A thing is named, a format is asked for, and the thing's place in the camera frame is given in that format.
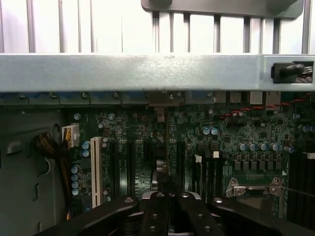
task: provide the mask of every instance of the gray metal panel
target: gray metal panel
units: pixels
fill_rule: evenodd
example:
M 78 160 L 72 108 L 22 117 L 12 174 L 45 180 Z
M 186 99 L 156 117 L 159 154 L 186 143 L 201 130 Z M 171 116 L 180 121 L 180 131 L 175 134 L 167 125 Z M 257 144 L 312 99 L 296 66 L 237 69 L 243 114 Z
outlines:
M 32 139 L 44 131 L 55 133 L 54 125 L 61 127 L 62 120 L 58 112 L 0 111 L 1 235 L 30 236 L 61 221 L 65 204 L 59 171 L 51 160 L 50 172 L 42 175 L 49 166 L 33 150 Z M 7 156 L 12 151 L 21 152 Z
M 315 84 L 273 84 L 283 55 L 0 55 L 0 92 L 128 90 L 311 91 Z

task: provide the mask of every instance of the black pcie slot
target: black pcie slot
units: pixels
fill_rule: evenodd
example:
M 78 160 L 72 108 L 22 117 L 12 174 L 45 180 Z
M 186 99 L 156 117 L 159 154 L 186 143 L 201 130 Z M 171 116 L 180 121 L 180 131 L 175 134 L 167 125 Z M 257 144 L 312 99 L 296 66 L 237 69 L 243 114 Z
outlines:
M 120 196 L 120 174 L 119 174 L 119 145 L 116 141 L 111 142 L 110 146 L 110 184 L 111 197 L 117 198 Z
M 184 141 L 177 142 L 177 175 L 181 179 L 182 191 L 185 190 L 185 147 Z
M 135 162 L 136 162 L 136 144 L 134 141 L 128 141 L 127 146 L 127 194 L 135 195 Z

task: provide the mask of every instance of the cable connector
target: cable connector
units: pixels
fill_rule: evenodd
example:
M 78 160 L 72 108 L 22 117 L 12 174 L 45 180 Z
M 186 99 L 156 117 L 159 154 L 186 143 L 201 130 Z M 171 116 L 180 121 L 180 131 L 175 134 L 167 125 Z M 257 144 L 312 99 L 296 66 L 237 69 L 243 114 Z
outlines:
M 79 125 L 74 124 L 62 127 L 62 139 L 67 140 L 68 148 L 79 146 L 80 142 Z

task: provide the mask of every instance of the white pci slot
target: white pci slot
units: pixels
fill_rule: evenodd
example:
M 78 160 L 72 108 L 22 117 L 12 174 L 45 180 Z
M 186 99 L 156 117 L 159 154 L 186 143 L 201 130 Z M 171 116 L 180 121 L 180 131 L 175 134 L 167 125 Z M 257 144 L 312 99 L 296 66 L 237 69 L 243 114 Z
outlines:
M 103 203 L 102 138 L 91 138 L 92 207 Z

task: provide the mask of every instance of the wire bundle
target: wire bundle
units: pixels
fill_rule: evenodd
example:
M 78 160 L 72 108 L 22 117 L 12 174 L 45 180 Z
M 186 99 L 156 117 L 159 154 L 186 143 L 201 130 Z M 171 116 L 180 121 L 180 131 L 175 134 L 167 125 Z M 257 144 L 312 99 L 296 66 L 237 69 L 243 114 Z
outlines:
M 64 135 L 63 143 L 60 145 L 53 139 L 49 132 L 41 133 L 33 138 L 35 150 L 45 158 L 54 159 L 61 170 L 61 179 L 63 191 L 65 194 L 67 208 L 70 208 L 72 201 L 71 194 L 71 173 L 70 173 L 70 155 L 68 152 L 71 134 Z M 67 219 L 70 219 L 70 210 L 67 212 Z

